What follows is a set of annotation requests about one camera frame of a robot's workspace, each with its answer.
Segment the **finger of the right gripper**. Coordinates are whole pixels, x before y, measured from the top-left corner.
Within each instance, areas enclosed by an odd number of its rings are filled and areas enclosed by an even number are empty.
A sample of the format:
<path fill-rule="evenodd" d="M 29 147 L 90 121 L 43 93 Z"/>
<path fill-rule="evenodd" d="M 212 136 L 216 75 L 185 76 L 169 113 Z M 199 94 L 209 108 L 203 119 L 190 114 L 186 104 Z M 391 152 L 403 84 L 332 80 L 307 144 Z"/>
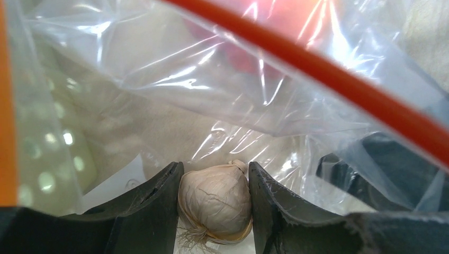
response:
<path fill-rule="evenodd" d="M 382 132 L 321 157 L 316 176 L 378 211 L 448 211 L 448 174 Z"/>

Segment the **fake peach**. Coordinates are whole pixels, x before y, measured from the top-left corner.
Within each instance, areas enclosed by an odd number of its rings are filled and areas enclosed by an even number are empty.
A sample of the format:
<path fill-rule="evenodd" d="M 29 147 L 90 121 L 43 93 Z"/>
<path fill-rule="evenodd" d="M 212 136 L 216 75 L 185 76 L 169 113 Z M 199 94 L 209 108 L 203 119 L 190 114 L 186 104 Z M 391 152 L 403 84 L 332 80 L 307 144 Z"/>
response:
<path fill-rule="evenodd" d="M 318 78 L 321 70 L 326 71 L 328 75 L 343 72 L 326 59 L 304 50 L 276 32 L 241 18 L 226 8 L 208 1 L 171 1 L 171 3 L 224 27 L 310 76 Z"/>

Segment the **fake garlic bulb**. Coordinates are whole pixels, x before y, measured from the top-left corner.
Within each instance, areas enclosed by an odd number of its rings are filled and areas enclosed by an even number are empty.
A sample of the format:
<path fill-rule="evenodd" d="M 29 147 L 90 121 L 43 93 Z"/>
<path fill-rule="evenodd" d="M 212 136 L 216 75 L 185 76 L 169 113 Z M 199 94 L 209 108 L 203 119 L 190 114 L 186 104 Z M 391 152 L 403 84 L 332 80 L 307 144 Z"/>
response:
<path fill-rule="evenodd" d="M 247 173 L 244 162 L 233 160 L 181 177 L 177 211 L 183 231 L 178 241 L 185 250 L 217 253 L 206 244 L 228 246 L 246 239 L 253 225 Z"/>

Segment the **clear zip top bag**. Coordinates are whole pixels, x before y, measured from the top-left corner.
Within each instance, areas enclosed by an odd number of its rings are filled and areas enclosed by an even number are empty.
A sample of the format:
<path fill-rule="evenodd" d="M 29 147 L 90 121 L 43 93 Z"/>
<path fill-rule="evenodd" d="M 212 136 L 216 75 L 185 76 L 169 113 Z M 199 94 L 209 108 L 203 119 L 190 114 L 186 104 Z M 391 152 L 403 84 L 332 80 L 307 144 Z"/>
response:
<path fill-rule="evenodd" d="M 13 106 L 14 57 L 37 42 L 60 53 L 67 75 L 85 90 L 82 129 L 97 178 L 78 213 L 171 161 L 191 171 L 237 159 L 259 162 L 326 210 L 377 211 L 317 177 L 320 158 L 375 132 L 418 154 L 316 80 L 164 1 L 2 5 Z M 18 143 L 16 120 L 15 127 Z"/>

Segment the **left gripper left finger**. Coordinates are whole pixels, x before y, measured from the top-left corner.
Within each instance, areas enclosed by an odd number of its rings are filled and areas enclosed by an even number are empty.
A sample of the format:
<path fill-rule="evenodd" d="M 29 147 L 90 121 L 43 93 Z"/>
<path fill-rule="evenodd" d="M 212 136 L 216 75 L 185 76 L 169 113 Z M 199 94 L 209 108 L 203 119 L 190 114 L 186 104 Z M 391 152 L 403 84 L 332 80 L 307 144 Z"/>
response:
<path fill-rule="evenodd" d="M 1 208 L 1 253 L 172 253 L 184 173 L 172 162 L 153 178 L 83 214 Z"/>

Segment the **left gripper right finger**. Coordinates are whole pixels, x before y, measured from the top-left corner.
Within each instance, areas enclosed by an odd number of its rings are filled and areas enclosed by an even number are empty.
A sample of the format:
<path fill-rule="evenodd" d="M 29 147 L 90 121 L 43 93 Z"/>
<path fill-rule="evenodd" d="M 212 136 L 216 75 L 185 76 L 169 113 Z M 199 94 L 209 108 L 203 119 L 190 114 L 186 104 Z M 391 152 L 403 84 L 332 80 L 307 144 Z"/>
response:
<path fill-rule="evenodd" d="M 326 211 L 249 164 L 257 253 L 448 253 L 446 212 Z"/>

